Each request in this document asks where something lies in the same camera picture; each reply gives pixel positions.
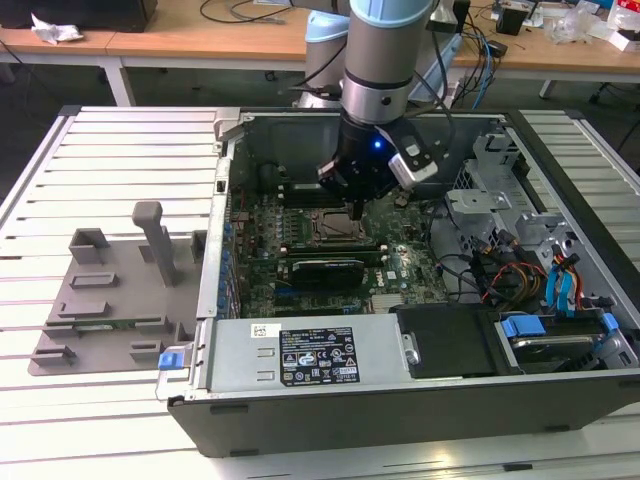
white paper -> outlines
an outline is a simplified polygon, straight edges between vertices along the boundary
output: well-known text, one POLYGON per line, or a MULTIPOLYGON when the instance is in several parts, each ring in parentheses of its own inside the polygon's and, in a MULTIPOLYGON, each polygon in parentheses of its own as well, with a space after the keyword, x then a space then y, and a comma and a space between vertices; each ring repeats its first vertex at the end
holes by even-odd
POLYGON ((40 40, 48 42, 51 45, 57 45, 58 42, 70 42, 84 38, 75 25, 52 25, 43 22, 34 14, 31 14, 31 19, 33 20, 31 31, 34 32, 40 40))
POLYGON ((609 39, 611 38, 611 35, 614 33, 614 30, 611 30, 607 26, 607 22, 605 22, 604 20, 598 19, 597 22, 594 22, 594 24, 591 25, 591 28, 589 28, 589 31, 587 33, 592 37, 609 41, 609 39))
POLYGON ((281 323, 252 323, 251 338, 279 337, 281 329, 281 323))

metal slatted surface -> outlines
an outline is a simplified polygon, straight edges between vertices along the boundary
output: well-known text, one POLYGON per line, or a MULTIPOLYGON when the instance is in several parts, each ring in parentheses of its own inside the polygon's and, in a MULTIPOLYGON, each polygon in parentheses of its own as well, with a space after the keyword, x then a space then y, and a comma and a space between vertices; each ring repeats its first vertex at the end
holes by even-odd
MULTIPOLYGON (((214 117, 212 109, 100 107, 84 109, 64 130, 153 133, 149 125, 163 123, 180 125, 177 134, 206 133, 203 124, 211 125, 214 117)), ((214 156, 202 148, 206 145, 185 144, 181 153, 166 155, 157 154, 163 146, 132 145, 137 149, 132 155, 126 146, 111 145, 119 147, 114 154, 101 143, 82 145, 80 152, 60 146, 65 135, 44 149, 34 177, 0 229, 0 252, 13 258, 0 260, 0 355, 31 353, 66 272, 75 227, 99 226, 130 236, 135 231, 128 217, 142 198, 163 202, 173 236, 202 228, 207 220, 212 177, 200 175, 202 183, 190 183, 186 174, 182 181, 164 175, 211 170, 214 156), (96 170, 104 171, 103 181, 96 170), (83 173, 94 183, 82 184, 83 173), (141 177, 150 180, 132 182, 141 177)), ((527 479, 633 478, 640 471, 640 405, 561 434, 210 460, 199 455, 165 404, 154 399, 157 372, 31 377, 27 365, 19 357, 0 360, 2 479, 166 478, 185 472, 225 480, 515 478, 504 472, 505 463, 531 463, 533 470, 517 472, 527 479)), ((184 381, 185 372, 172 376, 184 381)))
MULTIPOLYGON (((640 188, 620 163, 623 160, 609 155, 590 138, 580 121, 563 112, 524 116, 627 256, 640 268, 640 188)), ((544 205, 551 211, 557 210, 535 173, 530 173, 529 180, 544 205)))

aluminum profile table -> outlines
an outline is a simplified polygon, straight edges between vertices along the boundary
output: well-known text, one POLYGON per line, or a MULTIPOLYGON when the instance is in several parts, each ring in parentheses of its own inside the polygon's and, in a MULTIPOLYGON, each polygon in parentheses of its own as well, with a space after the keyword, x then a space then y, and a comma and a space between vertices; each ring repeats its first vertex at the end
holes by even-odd
MULTIPOLYGON (((155 399, 156 371, 29 376, 25 355, 66 272, 77 227, 140 237, 133 205, 157 199, 173 237, 206 228, 219 113, 83 108, 61 115, 0 209, 0 478, 640 478, 640 404, 574 432, 211 460, 155 399)), ((543 114, 525 115, 544 135, 534 118, 543 114)), ((588 125, 573 126, 615 160, 588 125)), ((185 379, 175 374, 175 382, 185 379)))

robotic arm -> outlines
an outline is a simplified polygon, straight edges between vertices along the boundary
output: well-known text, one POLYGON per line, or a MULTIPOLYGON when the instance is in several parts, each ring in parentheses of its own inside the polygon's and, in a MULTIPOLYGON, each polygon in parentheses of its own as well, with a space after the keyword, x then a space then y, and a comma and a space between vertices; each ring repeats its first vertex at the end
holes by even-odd
POLYGON ((368 201, 434 175, 445 154, 439 145, 426 145, 404 118, 432 0, 282 3, 350 15, 338 145, 318 178, 358 220, 368 201))

barcode sticker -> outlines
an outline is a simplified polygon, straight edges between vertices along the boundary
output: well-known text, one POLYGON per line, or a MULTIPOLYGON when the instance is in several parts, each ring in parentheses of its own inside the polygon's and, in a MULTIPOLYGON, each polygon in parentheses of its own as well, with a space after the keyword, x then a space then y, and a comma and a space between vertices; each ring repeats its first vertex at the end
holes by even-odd
POLYGON ((252 323, 251 338, 277 338, 281 328, 281 323, 252 323))

